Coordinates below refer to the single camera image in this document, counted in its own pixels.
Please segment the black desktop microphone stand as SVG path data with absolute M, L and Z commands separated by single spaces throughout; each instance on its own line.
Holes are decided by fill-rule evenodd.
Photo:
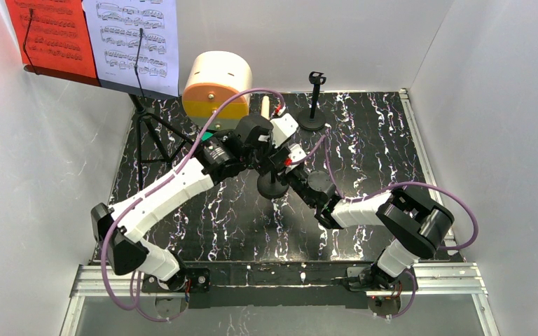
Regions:
M 283 160 L 277 163 L 266 160 L 257 165 L 258 178 L 256 187 L 262 197 L 274 200 L 285 196 L 289 186 L 283 184 L 280 180 L 280 173 L 285 170 L 285 167 Z

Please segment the pink microphone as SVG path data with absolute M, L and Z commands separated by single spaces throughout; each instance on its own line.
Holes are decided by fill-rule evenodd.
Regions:
M 270 119 L 270 98 L 268 95 L 263 96 L 261 100 L 260 115 L 265 119 Z

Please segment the black tripod music stand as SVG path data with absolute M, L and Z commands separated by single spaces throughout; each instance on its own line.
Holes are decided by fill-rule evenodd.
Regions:
M 24 70 L 88 86 L 83 110 L 94 117 L 92 139 L 101 145 L 95 169 L 111 169 L 107 204 L 144 188 L 153 167 L 168 171 L 194 140 L 193 124 L 176 97 L 40 66 Z

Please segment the white sheet music page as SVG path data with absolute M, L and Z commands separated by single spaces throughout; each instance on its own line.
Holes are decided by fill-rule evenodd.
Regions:
M 150 97 L 179 94 L 177 3 L 83 1 L 97 77 L 104 88 Z

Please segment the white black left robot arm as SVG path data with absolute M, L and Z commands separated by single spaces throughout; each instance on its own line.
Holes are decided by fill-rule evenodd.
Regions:
M 272 120 L 246 115 L 235 129 L 204 136 L 192 156 L 134 196 L 111 206 L 95 205 L 90 215 L 102 263 L 116 275 L 140 271 L 168 286 L 182 283 L 185 265 L 178 255 L 148 242 L 146 233 L 225 179 L 246 169 L 267 174 L 282 168 L 289 156 L 285 143 L 297 130 L 298 123 L 288 113 Z

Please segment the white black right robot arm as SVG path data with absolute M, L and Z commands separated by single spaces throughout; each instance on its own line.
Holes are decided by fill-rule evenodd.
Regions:
M 390 288 L 419 259 L 431 258 L 454 223 L 454 216 L 415 184 L 386 190 L 374 197 L 349 201 L 341 197 L 326 172 L 297 167 L 279 176 L 328 230 L 383 225 L 394 236 L 370 267 L 339 282 L 349 291 Z

